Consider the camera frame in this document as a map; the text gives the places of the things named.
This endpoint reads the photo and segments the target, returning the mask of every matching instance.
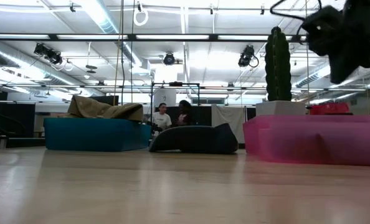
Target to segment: black cushion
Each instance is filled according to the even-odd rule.
[[[237,150],[238,142],[229,124],[217,127],[183,126],[160,133],[150,144],[149,151],[179,149],[182,152],[230,154]]]

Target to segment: teal box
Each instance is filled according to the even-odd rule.
[[[121,152],[148,147],[151,126],[125,119],[46,118],[51,150]]]

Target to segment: pink platform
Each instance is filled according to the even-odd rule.
[[[370,166],[370,116],[258,116],[243,130],[265,161]]]

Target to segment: woman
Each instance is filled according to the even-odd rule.
[[[177,126],[187,126],[192,124],[192,115],[191,115],[192,106],[186,100],[181,100],[179,102],[179,112],[180,115],[176,122]]]

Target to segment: green cactus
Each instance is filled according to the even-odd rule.
[[[271,30],[265,46],[265,71],[268,101],[292,100],[289,43],[279,27]]]

